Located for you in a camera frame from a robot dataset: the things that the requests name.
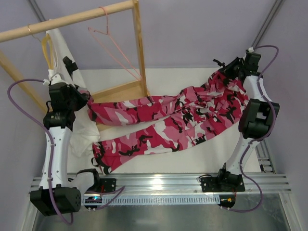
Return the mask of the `pink camouflage trousers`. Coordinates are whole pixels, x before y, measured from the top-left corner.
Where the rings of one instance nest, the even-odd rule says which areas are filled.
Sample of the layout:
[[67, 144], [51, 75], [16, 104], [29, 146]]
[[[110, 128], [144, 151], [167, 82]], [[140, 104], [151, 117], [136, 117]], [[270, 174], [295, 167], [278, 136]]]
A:
[[105, 175], [139, 155], [178, 152], [221, 134], [237, 123], [248, 104], [237, 76], [225, 67], [199, 87], [176, 96], [148, 96], [130, 101], [88, 101], [88, 115], [98, 124], [127, 126], [150, 122], [145, 129], [93, 143], [92, 164]]

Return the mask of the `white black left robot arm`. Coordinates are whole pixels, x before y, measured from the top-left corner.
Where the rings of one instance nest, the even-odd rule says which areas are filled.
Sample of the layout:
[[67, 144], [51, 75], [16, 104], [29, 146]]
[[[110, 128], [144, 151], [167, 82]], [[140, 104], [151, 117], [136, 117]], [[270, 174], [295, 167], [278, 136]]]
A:
[[49, 86], [51, 111], [43, 118], [46, 134], [46, 157], [38, 190], [31, 191], [30, 201], [48, 217], [78, 212], [86, 191], [100, 186], [97, 170], [81, 170], [72, 180], [67, 176], [68, 148], [75, 121], [75, 112], [86, 105], [85, 94], [64, 82]]

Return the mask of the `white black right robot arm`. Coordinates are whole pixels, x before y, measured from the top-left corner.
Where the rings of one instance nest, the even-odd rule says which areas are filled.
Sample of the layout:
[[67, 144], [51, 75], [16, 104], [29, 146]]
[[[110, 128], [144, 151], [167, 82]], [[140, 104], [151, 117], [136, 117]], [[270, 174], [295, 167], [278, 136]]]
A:
[[268, 137], [275, 125], [280, 105], [266, 93], [263, 72], [258, 71], [261, 55], [249, 48], [245, 57], [225, 67], [227, 74], [237, 77], [246, 90], [249, 101], [239, 121], [239, 140], [229, 160], [214, 178], [216, 192], [243, 192], [244, 167], [254, 148]]

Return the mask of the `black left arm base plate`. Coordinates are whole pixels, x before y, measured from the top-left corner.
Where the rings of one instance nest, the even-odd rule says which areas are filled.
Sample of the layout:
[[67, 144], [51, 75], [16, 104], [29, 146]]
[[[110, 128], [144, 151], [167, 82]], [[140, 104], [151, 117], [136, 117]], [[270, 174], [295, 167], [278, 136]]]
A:
[[86, 193], [112, 193], [116, 189], [116, 178], [100, 178], [88, 188]]

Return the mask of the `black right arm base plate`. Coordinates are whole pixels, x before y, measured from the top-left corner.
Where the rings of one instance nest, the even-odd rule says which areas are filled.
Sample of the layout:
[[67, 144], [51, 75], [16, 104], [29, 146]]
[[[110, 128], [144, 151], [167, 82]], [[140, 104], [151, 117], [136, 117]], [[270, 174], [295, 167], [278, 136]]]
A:
[[199, 177], [202, 192], [206, 193], [235, 193], [245, 192], [244, 181], [242, 175], [230, 176], [210, 176], [208, 174]]

